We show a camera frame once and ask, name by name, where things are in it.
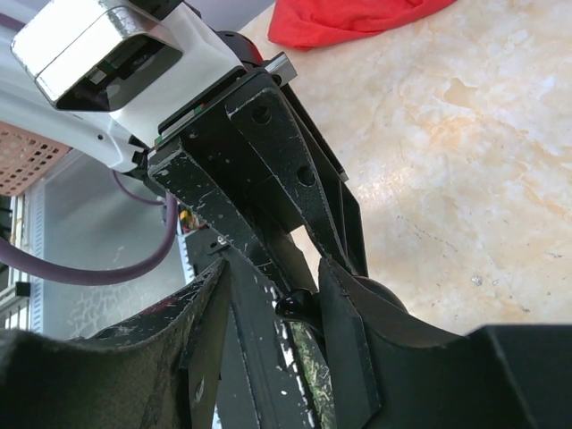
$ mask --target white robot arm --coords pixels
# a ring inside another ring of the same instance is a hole
[[[141,150],[127,144],[130,134],[153,147],[161,122],[241,65],[190,7],[165,0],[52,0],[13,39],[12,52],[52,109],[74,112],[74,120],[107,121],[96,114],[105,112],[121,125],[109,122],[103,139],[59,139],[120,172]],[[42,107],[48,121],[55,112]]]

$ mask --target marble table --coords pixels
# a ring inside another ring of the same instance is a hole
[[[242,31],[266,58],[284,50],[271,16]],[[370,276],[431,324],[572,322],[570,17],[567,0],[458,0],[376,37],[285,50],[362,207]]]

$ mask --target beige perforated basket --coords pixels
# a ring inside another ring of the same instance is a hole
[[[20,195],[69,150],[62,143],[0,121],[0,195]]]

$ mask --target cable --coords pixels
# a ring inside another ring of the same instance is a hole
[[[146,199],[146,198],[139,197],[135,194],[132,194],[131,192],[129,192],[129,190],[127,188],[125,188],[125,185],[123,185],[123,183],[119,180],[119,174],[117,174],[116,170],[112,170],[111,174],[114,177],[115,183],[117,183],[117,186],[119,186],[119,189],[121,189],[123,191],[123,193],[125,193],[125,195],[127,195],[129,198],[132,198],[135,201],[138,201],[139,203],[147,204],[148,206],[162,206],[163,205],[162,201],[156,201],[154,199]]]
[[[171,250],[177,231],[177,200],[172,195],[167,194],[166,205],[167,223],[163,241],[153,255],[138,264],[109,271],[80,270],[38,259],[16,248],[4,239],[0,239],[0,262],[51,282],[75,284],[78,286],[106,286],[128,282],[156,268],[163,262]]]

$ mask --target red fabric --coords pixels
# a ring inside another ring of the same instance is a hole
[[[455,0],[277,0],[271,42],[296,49],[366,38],[417,21]]]

